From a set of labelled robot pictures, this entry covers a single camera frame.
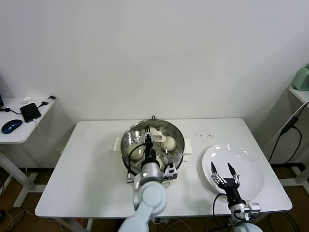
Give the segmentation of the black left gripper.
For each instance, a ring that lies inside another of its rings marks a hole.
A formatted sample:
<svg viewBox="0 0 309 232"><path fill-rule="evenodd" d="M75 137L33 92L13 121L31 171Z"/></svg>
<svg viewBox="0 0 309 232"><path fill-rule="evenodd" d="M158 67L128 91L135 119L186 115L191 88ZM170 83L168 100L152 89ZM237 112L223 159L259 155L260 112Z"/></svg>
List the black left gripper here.
<svg viewBox="0 0 309 232"><path fill-rule="evenodd" d="M153 150L153 139L149 135L149 126L148 126L148 124L146 124L146 126L145 126L145 142L147 144L145 145L144 165L146 165L148 163L156 163L156 154L155 154L155 151Z"/></svg>

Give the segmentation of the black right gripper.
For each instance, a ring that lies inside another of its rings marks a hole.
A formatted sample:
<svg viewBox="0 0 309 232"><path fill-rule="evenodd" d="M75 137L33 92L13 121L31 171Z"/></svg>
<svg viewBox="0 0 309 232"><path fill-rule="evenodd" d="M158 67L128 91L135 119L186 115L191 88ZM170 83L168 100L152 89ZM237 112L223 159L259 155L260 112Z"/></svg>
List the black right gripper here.
<svg viewBox="0 0 309 232"><path fill-rule="evenodd" d="M225 191L225 194L227 195L228 205L241 204L243 203L243 199L238 192L238 188L240 186L239 174L236 173L235 169L230 163L227 163L227 165L232 175L232 178L225 178L224 180L226 181L226 183L224 183L222 177L217 173L213 162L211 162L211 178L216 183L216 185L221 184L221 189L223 189Z"/></svg>

